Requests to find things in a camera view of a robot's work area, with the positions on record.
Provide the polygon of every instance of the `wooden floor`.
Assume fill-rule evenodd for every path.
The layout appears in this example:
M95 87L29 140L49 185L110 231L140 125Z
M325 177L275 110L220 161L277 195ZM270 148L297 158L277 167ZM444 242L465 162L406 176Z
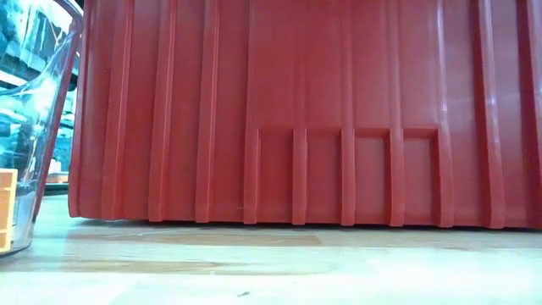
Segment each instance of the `wooden floor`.
M0 259L0 304L542 304L539 232L107 222L66 200Z

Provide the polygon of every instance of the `red plastic crate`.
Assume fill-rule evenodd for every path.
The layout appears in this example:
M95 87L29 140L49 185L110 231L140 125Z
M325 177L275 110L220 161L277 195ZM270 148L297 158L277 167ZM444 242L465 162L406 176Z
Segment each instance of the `red plastic crate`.
M539 0L87 0L72 216L542 227Z

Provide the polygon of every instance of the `orange object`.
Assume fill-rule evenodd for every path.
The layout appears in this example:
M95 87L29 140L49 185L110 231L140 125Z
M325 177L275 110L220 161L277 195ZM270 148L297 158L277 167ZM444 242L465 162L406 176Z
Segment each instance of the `orange object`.
M536 0L87 0L70 214L542 227Z
M11 248L17 169L0 169L0 253Z

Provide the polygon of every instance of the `transparent container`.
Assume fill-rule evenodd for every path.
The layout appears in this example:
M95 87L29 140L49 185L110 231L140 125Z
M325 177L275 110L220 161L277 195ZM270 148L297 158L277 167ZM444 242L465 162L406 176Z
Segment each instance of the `transparent container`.
M70 0L0 0L0 169L17 170L0 255L31 243L81 32Z

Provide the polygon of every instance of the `light wood surface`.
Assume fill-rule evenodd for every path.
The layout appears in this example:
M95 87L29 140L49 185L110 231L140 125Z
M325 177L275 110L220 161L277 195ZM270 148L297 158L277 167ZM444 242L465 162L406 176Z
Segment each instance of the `light wood surface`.
M66 200L0 258L0 304L542 303L539 232L107 222Z

